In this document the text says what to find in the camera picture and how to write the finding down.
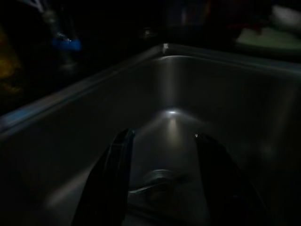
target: sink basin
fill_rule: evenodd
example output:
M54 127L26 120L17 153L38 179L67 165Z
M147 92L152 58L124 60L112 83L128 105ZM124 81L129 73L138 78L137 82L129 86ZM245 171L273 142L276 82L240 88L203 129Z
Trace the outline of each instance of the sink basin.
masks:
M300 81L297 64L164 44L3 115L1 219L71 225L95 161L133 128L130 186L154 170L190 177L166 215L210 224L193 141L204 132L227 148L276 224L299 225Z

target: sink wall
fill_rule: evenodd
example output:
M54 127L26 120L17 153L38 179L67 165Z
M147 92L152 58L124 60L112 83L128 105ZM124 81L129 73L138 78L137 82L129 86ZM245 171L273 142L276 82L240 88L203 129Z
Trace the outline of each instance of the sink wall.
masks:
M300 196L293 186L300 172L299 85L298 77L190 56L141 63L3 139L1 210L16 224L70 225L91 166L116 133L131 127L131 184L164 168L193 175L201 192L192 136L205 132L227 147L284 224L296 208L292 195ZM204 199L200 207L198 220L208 221Z

